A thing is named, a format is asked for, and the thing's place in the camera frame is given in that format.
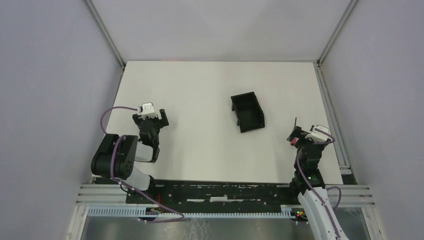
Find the red-handled screwdriver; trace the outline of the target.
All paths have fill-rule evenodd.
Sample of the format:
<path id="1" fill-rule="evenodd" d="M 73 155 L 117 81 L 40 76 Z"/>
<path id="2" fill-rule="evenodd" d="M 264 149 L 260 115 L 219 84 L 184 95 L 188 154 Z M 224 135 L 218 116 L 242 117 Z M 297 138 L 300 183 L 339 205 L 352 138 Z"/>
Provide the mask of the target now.
<path id="1" fill-rule="evenodd" d="M 296 127 L 297 127 L 297 117 L 295 117 L 295 120 L 294 120 L 294 127 L 293 127 L 293 130 L 292 130 L 292 133 L 290 134 L 290 136 L 289 136 L 289 140 L 290 140 L 290 145 L 291 146 L 294 146 L 295 145 L 295 143 L 296 143 L 296 137 L 295 137 L 295 134 L 294 134 L 294 132 L 295 132 L 295 130 L 296 130 Z"/>

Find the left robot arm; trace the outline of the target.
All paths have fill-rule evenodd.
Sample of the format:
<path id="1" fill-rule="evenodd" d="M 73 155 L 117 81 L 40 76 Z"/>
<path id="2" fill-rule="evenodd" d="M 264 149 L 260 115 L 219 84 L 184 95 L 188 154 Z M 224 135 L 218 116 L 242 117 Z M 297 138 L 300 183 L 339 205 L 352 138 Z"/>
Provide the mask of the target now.
<path id="1" fill-rule="evenodd" d="M 127 188 L 153 192 L 155 179 L 135 167 L 136 162 L 155 163 L 160 154 L 160 130 L 169 125 L 165 109 L 158 113 L 153 110 L 137 109 L 132 119 L 139 135 L 118 135 L 107 133 L 103 125 L 107 109 L 100 117 L 100 128 L 104 137 L 91 161 L 91 172 L 103 178 L 116 180 Z"/>

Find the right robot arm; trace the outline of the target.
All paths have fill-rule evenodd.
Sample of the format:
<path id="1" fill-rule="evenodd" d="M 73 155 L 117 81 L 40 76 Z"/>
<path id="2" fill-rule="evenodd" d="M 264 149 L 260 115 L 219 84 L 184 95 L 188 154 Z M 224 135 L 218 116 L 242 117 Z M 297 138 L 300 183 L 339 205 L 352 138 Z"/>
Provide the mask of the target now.
<path id="1" fill-rule="evenodd" d="M 336 139 L 322 125 L 312 125 L 310 130 L 295 125 L 287 141 L 296 148 L 294 177 L 289 183 L 290 192 L 303 209 L 303 213 L 297 213 L 296 218 L 307 219 L 316 240 L 347 240 L 335 214 L 341 202 L 342 190 L 335 187 L 338 199 L 335 206 L 331 206 L 328 190 L 333 187 L 326 187 L 319 170 L 324 149 Z"/>

